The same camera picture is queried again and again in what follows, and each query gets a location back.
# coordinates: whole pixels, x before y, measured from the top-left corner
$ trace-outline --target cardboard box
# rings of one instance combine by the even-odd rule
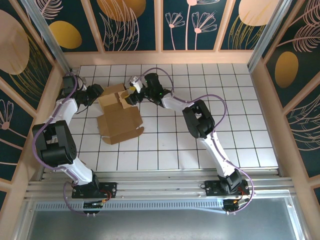
[[[97,117],[99,133],[106,144],[117,144],[136,138],[144,132],[137,106],[129,105],[123,84],[107,87],[98,97],[103,115]]]

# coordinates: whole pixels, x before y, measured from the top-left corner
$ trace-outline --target grid floor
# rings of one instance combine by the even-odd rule
[[[90,65],[81,66],[79,75],[86,78],[87,85],[95,83],[105,88],[140,76],[152,67],[162,68],[172,76],[177,97],[191,100],[215,94],[226,100],[227,116],[218,126],[217,135],[235,165],[278,166],[245,64]],[[162,86],[170,88],[168,77],[159,70],[157,73]],[[223,104],[212,97],[204,100],[217,123],[224,112]],[[69,128],[79,158],[87,167],[97,172],[215,168],[202,143],[189,134],[182,112],[147,101],[138,107],[144,133],[114,145],[104,143],[99,135],[96,117],[103,113],[97,102],[74,115]]]

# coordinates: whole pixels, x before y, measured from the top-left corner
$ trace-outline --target wall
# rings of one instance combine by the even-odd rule
[[[320,239],[319,11],[318,0],[293,1],[252,74],[278,159],[314,239]]]
[[[16,2],[1,1],[0,28],[0,239],[6,240],[39,168],[31,128],[51,113],[62,70]]]
[[[247,63],[279,0],[42,2],[70,66],[79,67]]]

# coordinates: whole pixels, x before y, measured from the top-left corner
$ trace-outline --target yellow circle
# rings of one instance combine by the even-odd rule
[[[16,19],[3,10],[0,10],[0,29],[0,69],[11,75],[20,74],[29,61],[28,35]]]
[[[76,49],[82,43],[79,31],[66,21],[55,21],[50,24],[49,28],[61,47]]]
[[[128,13],[125,11],[123,2],[128,9]],[[140,17],[146,9],[146,0],[97,0],[97,3],[105,15],[119,22],[132,20],[130,9],[132,9],[136,18]]]
[[[249,26],[263,26],[269,22],[279,0],[241,0],[239,18]]]
[[[275,82],[282,89],[289,87],[298,73],[299,62],[297,56],[285,51],[280,55],[275,64]]]

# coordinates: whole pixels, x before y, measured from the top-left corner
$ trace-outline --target white tile floor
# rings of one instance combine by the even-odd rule
[[[226,100],[227,116],[217,128],[218,138],[230,160],[242,168],[276,167],[267,127],[245,64],[147,64],[82,66],[80,76],[87,85],[104,88],[124,83],[132,75],[159,67],[173,74],[175,95],[191,100],[215,94]],[[170,88],[161,71],[159,80]],[[224,107],[216,98],[204,99],[216,123]],[[102,115],[98,103],[74,115],[69,125],[80,159],[94,171],[167,170],[214,168],[208,151],[188,132],[182,112],[139,104],[144,133],[120,144],[101,140],[96,117]]]

